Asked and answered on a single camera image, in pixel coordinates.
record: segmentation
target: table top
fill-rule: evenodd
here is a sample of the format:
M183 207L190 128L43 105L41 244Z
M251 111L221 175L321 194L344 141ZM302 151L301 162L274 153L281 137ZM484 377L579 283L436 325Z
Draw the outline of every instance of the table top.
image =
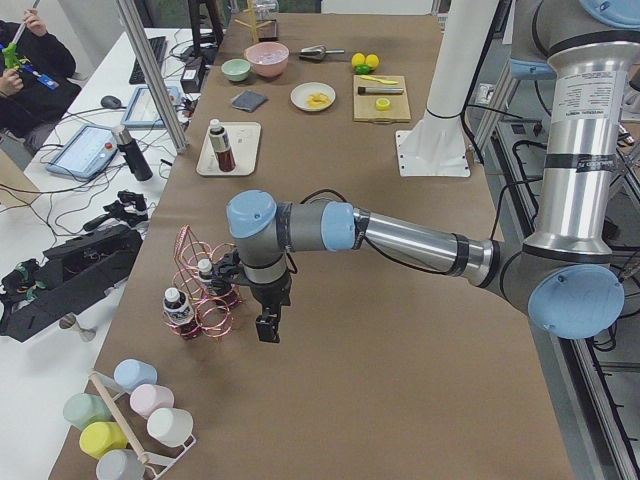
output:
M526 318L464 279L430 276L371 251L294 254L292 306L282 342L257 340L260 306L243 291L235 328L220 341L184 341L162 321L185 224L212 245L228 242L225 205L257 188L300 201L333 188L354 205L429 228L486 238L494 207L482 168L468 179L402 178L395 131L352 121L350 54L376 53L381 75L404 75L422 117L441 33L427 16L278 17L292 52L326 44L341 59L289 59L275 79L229 84L219 65L242 56L249 31L232 25L176 159L96 368L125 358L156 367L175 406L191 412L197 444L165 478L572 478ZM289 101L304 82L331 85L336 102L305 113ZM230 107L245 89L269 100L253 114ZM262 125L255 173L195 173L211 118ZM122 408L145 448L165 453L144 421ZM51 478L87 478L95 460L70 431Z
M147 33L149 37L166 36L169 49L178 43L191 41L189 30L149 29ZM128 84L134 58L129 41L123 34L83 87L69 112L100 108L100 99L107 94L117 96L126 105L136 88ZM174 58L164 62L163 75L167 77L167 84L180 84L182 65ZM122 115L122 110L101 110L68 117L60 122L47 143L64 144L80 126L90 122L115 126L121 122ZM117 192L125 189L144 194L153 213L166 183L163 177L170 171L167 166L161 167L160 158L173 160L175 150L164 129L152 132L132 130L132 135L143 139L141 148L151 145L144 155L154 176L147 182L137 182L127 167L107 170L86 191L42 195L32 204L42 218L26 207L2 211L0 276L9 273L21 261L29 258L40 261L44 250L72 238L73 235L54 239L43 219L48 219L60 235L79 232L85 222L104 213L103 205L114 202ZM69 177L55 176L46 171L46 162L55 151L43 148L25 169L26 176L40 191L73 188L79 184ZM121 163L123 159L118 155L111 166ZM59 217L76 209L79 211ZM95 363L123 289L114 289L107 298L78 315L78 322L83 327L97 329L96 338L90 343L81 342L77 334L62 331L55 324L25 343L0 337L0 377L3 379L0 408L4 412L0 471L3 476L46 478L51 471L69 429L62 418L62 408L71 395L84 390L87 371Z

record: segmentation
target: plate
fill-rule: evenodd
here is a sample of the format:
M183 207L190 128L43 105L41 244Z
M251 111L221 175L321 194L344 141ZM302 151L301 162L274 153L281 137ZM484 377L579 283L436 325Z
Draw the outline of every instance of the plate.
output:
M316 108L310 107L307 105L307 99L309 98L309 95L313 95L314 93L324 93L329 97L329 103ZM303 83L291 91L291 101L296 107L300 110L304 110L305 112L320 112L329 108L333 102L336 101L336 92L326 83Z

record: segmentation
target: green bowl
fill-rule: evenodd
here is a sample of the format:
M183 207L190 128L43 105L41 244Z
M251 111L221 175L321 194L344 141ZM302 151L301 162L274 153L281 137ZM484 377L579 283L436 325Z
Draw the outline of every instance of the green bowl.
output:
M230 82L241 82L249 76L251 64L242 58L227 60L222 64L222 74Z

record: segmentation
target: blue joint cap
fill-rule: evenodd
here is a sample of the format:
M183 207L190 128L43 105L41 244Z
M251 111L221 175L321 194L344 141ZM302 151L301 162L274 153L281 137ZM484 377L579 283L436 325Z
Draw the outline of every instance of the blue joint cap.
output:
M276 215L276 202L261 190L239 193L227 204L227 220L233 238L248 238L261 232Z
M543 280L529 298L531 321L561 338L597 335L616 321L624 288L601 265L573 265Z
M322 212L320 222L322 243L327 250L349 250L356 242L356 225L353 205L329 202Z
M509 59L511 76L518 80L550 80L556 78L556 72L547 62L529 62Z
M640 29L638 0L580 0L589 15L615 28Z

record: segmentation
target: black mouse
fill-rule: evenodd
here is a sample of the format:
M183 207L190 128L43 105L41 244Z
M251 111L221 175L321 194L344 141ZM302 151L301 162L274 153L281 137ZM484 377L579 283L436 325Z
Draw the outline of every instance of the black mouse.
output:
M112 110L116 110L122 107L122 102L118 97L114 97L113 95L107 95L105 97L102 97L102 100L100 100L100 105L102 105L104 108L110 108Z

